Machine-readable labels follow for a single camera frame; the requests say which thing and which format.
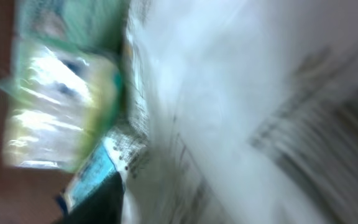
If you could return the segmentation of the small teal packet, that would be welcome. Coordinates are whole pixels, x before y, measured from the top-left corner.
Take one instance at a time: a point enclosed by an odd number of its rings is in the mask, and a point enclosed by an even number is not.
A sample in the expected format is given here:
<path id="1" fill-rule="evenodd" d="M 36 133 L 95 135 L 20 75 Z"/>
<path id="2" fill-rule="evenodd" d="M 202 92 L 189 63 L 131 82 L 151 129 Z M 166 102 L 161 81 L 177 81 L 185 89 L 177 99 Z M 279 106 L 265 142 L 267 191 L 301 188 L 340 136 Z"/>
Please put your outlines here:
<path id="1" fill-rule="evenodd" d="M 56 39 L 19 39 L 2 157 L 9 166 L 76 171 L 119 112 L 122 78 L 106 51 Z"/>

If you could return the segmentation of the large white snack bag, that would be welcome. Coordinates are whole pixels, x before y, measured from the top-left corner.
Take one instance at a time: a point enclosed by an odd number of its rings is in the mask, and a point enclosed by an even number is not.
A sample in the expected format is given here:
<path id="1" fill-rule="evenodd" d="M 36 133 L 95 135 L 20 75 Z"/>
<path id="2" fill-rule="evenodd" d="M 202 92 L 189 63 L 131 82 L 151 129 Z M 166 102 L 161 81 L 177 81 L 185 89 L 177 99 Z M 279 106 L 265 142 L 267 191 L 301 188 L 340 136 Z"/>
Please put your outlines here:
<path id="1" fill-rule="evenodd" d="M 358 0 L 132 1 L 126 113 L 59 199 L 121 223 L 358 223 Z"/>

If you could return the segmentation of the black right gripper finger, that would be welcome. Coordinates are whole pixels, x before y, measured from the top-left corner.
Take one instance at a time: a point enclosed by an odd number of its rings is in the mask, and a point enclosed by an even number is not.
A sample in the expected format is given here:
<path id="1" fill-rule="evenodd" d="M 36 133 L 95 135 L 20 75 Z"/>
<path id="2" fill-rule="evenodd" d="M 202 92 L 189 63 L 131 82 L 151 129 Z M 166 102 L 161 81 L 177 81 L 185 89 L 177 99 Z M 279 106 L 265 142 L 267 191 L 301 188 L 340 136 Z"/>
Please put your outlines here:
<path id="1" fill-rule="evenodd" d="M 123 181 L 116 172 L 70 213 L 53 224 L 120 224 L 123 200 Z"/>

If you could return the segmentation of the teal candy wrapper packet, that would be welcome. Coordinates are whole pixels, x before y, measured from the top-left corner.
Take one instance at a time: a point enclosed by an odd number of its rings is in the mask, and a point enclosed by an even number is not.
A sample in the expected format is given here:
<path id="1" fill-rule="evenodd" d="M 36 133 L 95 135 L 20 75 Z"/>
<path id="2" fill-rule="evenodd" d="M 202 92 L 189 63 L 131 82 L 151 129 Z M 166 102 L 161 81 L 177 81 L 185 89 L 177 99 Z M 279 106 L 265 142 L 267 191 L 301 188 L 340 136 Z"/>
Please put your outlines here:
<path id="1" fill-rule="evenodd" d="M 126 0 L 21 0 L 15 28 L 21 36 L 118 53 L 128 7 Z"/>

